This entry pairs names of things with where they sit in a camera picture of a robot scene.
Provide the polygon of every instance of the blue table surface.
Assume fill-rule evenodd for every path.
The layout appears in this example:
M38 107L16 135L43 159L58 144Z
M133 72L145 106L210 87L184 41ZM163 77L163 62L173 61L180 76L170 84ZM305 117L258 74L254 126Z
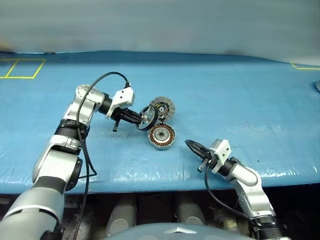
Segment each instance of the blue table surface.
M46 59L35 79L0 79L2 194L32 186L33 166L77 85L91 84L110 71L128 77L136 112L157 96L172 99L176 113L168 123L176 141L167 150L156 150L134 125L121 122L118 132L112 132L114 121L96 113L87 138L97 170L90 193L203 190L204 174L197 172L201 160L186 139L206 146L217 138L229 140L231 155L257 170L265 187L320 182L319 70L246 56L182 53L1 53L0 58ZM18 64L12 74L30 75L35 65ZM0 65L0 74L5 67ZM123 85L111 76L97 88L113 96ZM209 185L231 187L213 174ZM71 193L84 188L81 179Z

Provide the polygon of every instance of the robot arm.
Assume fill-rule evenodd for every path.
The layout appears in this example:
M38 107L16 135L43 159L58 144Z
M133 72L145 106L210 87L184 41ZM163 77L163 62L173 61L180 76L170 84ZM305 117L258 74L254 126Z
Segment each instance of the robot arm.
M126 84L113 99L92 88L80 109L78 126L77 111L88 88L89 85L77 87L73 102L33 168L32 188L22 193L3 217L0 239L61 239L64 193L77 184L83 162L78 157L81 143L77 128L85 139L95 112L115 120L114 131L121 119L133 124L141 123L142 116L127 109L133 105L135 94Z
M250 226L259 233L260 240L290 239L282 234L275 211L262 189L260 175L235 157L228 158L231 147L227 140L217 139L209 149L192 140L186 140L185 143L203 159L199 172L208 167L212 173L221 174L233 185L240 207L248 217Z

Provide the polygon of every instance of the yellow tape line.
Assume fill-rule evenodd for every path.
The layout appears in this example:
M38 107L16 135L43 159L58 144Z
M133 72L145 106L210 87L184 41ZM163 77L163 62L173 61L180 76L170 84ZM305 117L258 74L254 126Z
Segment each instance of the yellow tape line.
M320 67L298 67L292 62L290 64L297 70L320 70Z
M5 59L0 59L0 61L15 61L14 64L8 70L8 72L5 74L5 76L0 76L0 79L34 79L38 75L42 67L44 66L46 59L45 58L5 58ZM9 76L19 61L42 61L42 62L40 66L36 69L33 76Z

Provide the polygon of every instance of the metal disc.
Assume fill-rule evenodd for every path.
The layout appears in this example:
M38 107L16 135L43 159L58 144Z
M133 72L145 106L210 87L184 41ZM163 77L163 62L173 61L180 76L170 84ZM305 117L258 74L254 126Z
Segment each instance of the metal disc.
M141 131L147 131L152 128L158 120L158 111L154 106L146 106L140 112L142 121L136 124L136 128Z
M164 119L162 122L172 119L175 115L174 102L165 96L158 96L150 102L158 110L158 118Z
M156 124L148 131L148 139L156 149L164 150L174 143L176 133L168 124Z

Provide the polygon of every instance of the gray wall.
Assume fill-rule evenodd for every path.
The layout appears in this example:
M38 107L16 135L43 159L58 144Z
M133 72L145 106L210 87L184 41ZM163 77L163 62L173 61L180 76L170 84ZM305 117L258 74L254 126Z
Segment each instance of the gray wall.
M0 49L239 54L320 66L320 0L2 0Z

